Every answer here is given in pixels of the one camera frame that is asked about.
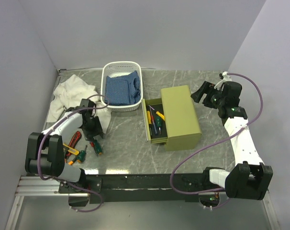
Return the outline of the white cloth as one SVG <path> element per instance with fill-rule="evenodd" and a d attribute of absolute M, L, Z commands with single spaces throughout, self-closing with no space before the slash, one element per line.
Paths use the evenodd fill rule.
<path fill-rule="evenodd" d="M 96 91 L 94 85 L 87 84 L 77 75 L 72 75 L 68 80 L 63 83 L 58 84 L 54 90 L 54 100 L 50 103 L 47 122 L 56 122 L 70 107 L 76 107 L 80 105 L 82 99 L 87 99 L 91 97 L 98 108 L 104 105 L 100 101 L 100 97 Z"/>

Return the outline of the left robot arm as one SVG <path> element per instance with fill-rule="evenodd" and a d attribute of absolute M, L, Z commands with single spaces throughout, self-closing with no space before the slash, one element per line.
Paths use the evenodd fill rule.
<path fill-rule="evenodd" d="M 102 154 L 102 151 L 97 149 L 100 146 L 95 139 L 97 135 L 104 136 L 99 118 L 92 114 L 96 109 L 96 103 L 90 99 L 82 99 L 79 106 L 69 108 L 62 119 L 49 129 L 41 133 L 31 133 L 26 150 L 26 172 L 37 174 L 42 179 L 54 177 L 70 182 L 70 187 L 77 193 L 88 188 L 85 171 L 65 161 L 63 137 L 80 128 L 95 153 Z"/>

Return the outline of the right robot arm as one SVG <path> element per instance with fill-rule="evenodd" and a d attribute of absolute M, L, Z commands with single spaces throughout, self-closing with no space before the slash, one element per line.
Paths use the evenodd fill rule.
<path fill-rule="evenodd" d="M 207 191 L 217 186 L 225 189 L 229 198 L 262 200 L 273 176 L 271 166 L 264 164 L 253 143 L 246 111 L 239 106 L 241 84 L 225 81 L 217 88 L 205 81 L 191 95 L 194 102 L 218 110 L 218 116 L 226 129 L 234 152 L 235 167 L 230 171 L 219 168 L 205 169 L 207 176 L 201 185 Z"/>

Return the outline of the orange handled pliers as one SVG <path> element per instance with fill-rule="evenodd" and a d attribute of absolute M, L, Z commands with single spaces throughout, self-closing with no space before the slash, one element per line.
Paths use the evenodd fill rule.
<path fill-rule="evenodd" d="M 71 161 L 68 162 L 69 165 L 72 165 L 78 160 L 78 155 L 76 155 Z"/>

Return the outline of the blue red handled screwdriver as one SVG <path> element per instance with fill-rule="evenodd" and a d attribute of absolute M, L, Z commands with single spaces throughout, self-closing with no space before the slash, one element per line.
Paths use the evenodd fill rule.
<path fill-rule="evenodd" d="M 154 117 L 152 115 L 152 111 L 151 110 L 150 110 L 150 117 L 151 117 L 152 125 L 154 127 L 154 133 L 155 133 L 155 135 L 158 135 L 158 131 L 157 131 L 157 128 L 156 128 L 156 125 L 155 125 L 155 121 L 154 121 Z"/>

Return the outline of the stubby green screwdriver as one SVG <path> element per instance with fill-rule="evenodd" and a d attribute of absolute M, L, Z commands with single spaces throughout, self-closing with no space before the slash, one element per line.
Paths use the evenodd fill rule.
<path fill-rule="evenodd" d="M 80 151 L 78 157 L 77 157 L 77 161 L 79 163 L 83 163 L 85 161 L 85 158 L 86 158 L 86 150 L 87 150 L 87 145 L 85 146 L 84 150 Z"/>

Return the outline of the olive green metal drawer box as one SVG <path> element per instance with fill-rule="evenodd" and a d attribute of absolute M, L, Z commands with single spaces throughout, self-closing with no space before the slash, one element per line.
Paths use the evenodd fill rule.
<path fill-rule="evenodd" d="M 194 101 L 187 85 L 161 89 L 167 131 L 166 151 L 192 150 L 201 138 Z"/>

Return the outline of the yellow short screwdriver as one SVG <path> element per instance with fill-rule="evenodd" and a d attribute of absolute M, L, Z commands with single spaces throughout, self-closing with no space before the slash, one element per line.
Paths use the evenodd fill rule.
<path fill-rule="evenodd" d="M 147 114 L 147 120 L 148 120 L 150 136 L 152 136 L 152 121 L 151 121 L 150 111 L 147 110 L 146 114 Z"/>

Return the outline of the yellow precision screwdriver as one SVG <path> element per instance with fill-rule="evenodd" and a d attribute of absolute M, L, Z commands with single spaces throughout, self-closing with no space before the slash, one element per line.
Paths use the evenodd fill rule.
<path fill-rule="evenodd" d="M 149 106 L 149 108 L 154 110 L 156 112 L 156 115 L 158 115 L 163 121 L 165 121 L 165 116 L 162 113 L 160 113 L 158 110 L 154 109 L 152 106 Z"/>

